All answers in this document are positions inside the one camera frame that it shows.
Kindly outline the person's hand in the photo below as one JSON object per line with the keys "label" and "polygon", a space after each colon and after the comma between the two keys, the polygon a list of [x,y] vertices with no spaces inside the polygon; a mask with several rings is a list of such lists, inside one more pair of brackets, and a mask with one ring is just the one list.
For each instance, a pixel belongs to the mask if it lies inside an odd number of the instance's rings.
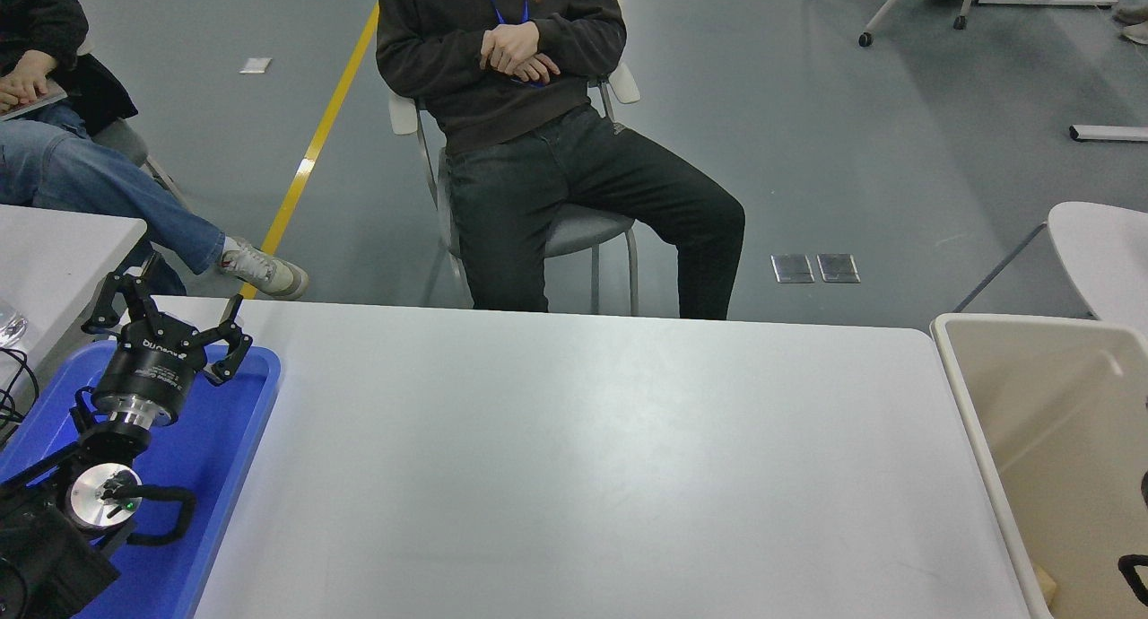
{"label": "person's hand", "polygon": [[1,78],[1,113],[30,105],[47,94],[47,78],[59,62],[47,52],[29,49]]}

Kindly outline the person's left hand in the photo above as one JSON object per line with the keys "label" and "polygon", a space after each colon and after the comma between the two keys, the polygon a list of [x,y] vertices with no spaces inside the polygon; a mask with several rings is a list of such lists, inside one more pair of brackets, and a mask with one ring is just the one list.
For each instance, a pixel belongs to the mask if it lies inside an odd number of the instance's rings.
{"label": "person's left hand", "polygon": [[527,64],[538,51],[540,30],[536,23],[532,21],[517,25],[501,23],[499,26],[484,31],[479,65],[483,70],[514,73],[523,64]]}

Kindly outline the person's right hand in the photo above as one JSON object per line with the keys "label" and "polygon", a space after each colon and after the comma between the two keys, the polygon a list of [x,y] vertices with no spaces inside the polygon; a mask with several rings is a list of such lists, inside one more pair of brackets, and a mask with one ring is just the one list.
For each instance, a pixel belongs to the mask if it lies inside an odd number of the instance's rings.
{"label": "person's right hand", "polygon": [[545,54],[536,54],[527,59],[517,70],[509,72],[509,78],[533,87],[544,87],[561,75],[561,68]]}

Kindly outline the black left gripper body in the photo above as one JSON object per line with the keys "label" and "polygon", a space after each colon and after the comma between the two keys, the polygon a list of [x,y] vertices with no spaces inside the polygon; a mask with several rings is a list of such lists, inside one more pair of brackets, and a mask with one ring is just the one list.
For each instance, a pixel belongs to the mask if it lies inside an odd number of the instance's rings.
{"label": "black left gripper body", "polygon": [[205,366],[204,347],[191,342],[196,334],[197,328],[176,319],[161,322],[160,330],[146,320],[127,322],[91,401],[107,413],[131,401],[149,402],[160,415],[180,413]]}

